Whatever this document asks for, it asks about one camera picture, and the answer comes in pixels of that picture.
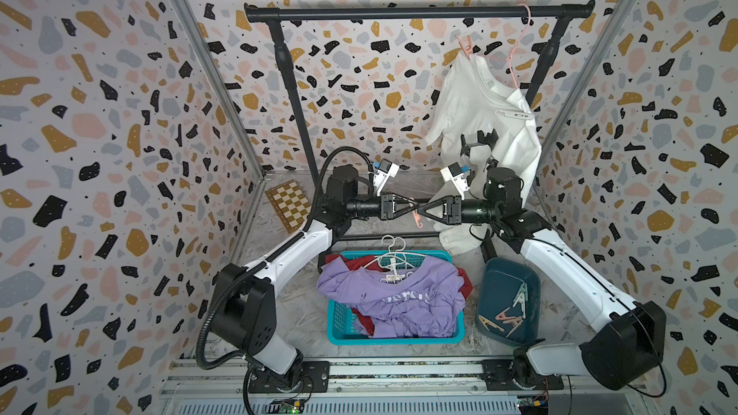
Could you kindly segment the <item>white plastic hangers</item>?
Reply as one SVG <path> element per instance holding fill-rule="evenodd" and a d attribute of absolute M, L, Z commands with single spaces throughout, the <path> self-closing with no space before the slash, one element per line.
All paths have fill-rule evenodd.
<path fill-rule="evenodd" d="M 380 282 L 384 284 L 399 284 L 413 274 L 427 257 L 408 252 L 407 242 L 400 236 L 386 234 L 382 237 L 382 243 L 386 244 L 386 251 L 373 257 L 363 269 L 375 274 L 382 273 Z"/>

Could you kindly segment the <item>white printed t-shirt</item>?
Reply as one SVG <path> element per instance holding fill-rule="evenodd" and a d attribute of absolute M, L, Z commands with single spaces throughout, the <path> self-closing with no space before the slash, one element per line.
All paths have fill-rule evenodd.
<path fill-rule="evenodd" d="M 497 115 L 498 110 L 534 115 L 522 91 L 498 81 L 486 59 L 461 56 L 443 81 L 424 142 L 440 144 L 443 166 L 471 167 L 475 177 L 468 197 L 482 198 L 486 168 L 496 161 L 523 180 L 521 196 L 526 201 L 542 152 L 535 117 L 528 121 L 505 118 Z"/>

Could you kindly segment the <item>pink wire hanger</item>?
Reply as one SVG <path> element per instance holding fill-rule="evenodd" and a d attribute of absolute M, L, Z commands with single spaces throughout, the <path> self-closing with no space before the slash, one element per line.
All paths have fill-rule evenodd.
<path fill-rule="evenodd" d="M 511 78 L 511 81 L 513 83 L 513 86 L 517 90 L 520 90 L 521 87 L 520 87 L 520 84 L 519 84 L 519 82 L 517 80 L 517 76 L 515 74 L 513 60 L 514 60 L 515 53 L 517 52 L 518 47 L 519 47 L 519 45 L 521 43 L 521 40 L 526 36 L 526 34 L 528 34 L 528 31 L 530 30 L 530 25 L 532 25 L 532 10 L 525 3 L 519 3 L 518 6 L 524 8 L 525 11 L 526 11 L 526 14 L 525 14 L 525 27 L 524 27 L 523 31 L 520 33 L 520 35 L 517 38 L 517 40 L 515 40 L 513 46 L 511 47 L 511 50 L 507 54 L 507 57 L 503 60 L 501 57 L 494 57 L 492 55 L 486 55 L 485 58 L 488 61 L 503 61 L 505 63 L 505 65 L 507 66 L 507 69 L 509 70 L 509 76 Z"/>

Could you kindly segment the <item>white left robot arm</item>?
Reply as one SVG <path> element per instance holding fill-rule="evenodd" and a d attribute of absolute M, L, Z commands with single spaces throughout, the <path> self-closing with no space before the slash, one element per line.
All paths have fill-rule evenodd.
<path fill-rule="evenodd" d="M 229 264 L 217 276 L 213 299 L 198 334 L 195 360 L 203 370 L 231 359 L 244 359 L 251 367 L 294 386 L 302 376 L 303 354 L 277 334 L 276 297 L 304 266 L 343 238 L 357 219 L 378 218 L 384 202 L 407 204 L 389 220 L 416 211 L 429 200 L 396 193 L 369 193 L 334 199 L 325 196 L 322 170 L 315 181 L 311 213 L 305 225 L 266 255 L 244 266 Z"/>

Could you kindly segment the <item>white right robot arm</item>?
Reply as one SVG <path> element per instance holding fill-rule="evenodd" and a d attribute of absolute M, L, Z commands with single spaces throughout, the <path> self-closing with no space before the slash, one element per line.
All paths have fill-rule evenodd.
<path fill-rule="evenodd" d="M 446 225 L 486 224 L 515 253 L 548 276 L 595 332 L 580 344 L 536 341 L 515 350 L 509 376 L 522 387 L 539 378 L 591 377 L 620 390 L 663 367 L 666 316 L 654 302 L 640 303 L 578 256 L 538 213 L 523 207 L 522 179 L 505 167 L 490 168 L 482 198 L 447 195 L 417 211 Z"/>

